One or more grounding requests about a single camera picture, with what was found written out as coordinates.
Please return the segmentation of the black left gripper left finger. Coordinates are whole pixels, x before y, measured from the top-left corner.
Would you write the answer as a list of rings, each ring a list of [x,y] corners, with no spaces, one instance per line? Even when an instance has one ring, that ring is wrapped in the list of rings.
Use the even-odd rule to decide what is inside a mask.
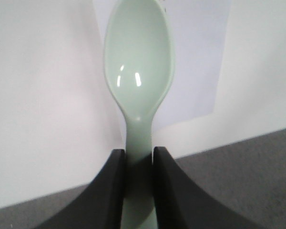
[[[70,204],[37,229],[119,229],[126,156],[114,149],[98,175]]]

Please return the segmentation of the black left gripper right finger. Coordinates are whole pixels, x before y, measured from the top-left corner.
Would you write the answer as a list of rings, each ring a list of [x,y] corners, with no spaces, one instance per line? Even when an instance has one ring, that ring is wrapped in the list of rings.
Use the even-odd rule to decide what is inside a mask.
[[[165,147],[153,152],[153,195],[160,229],[261,229],[211,197]]]

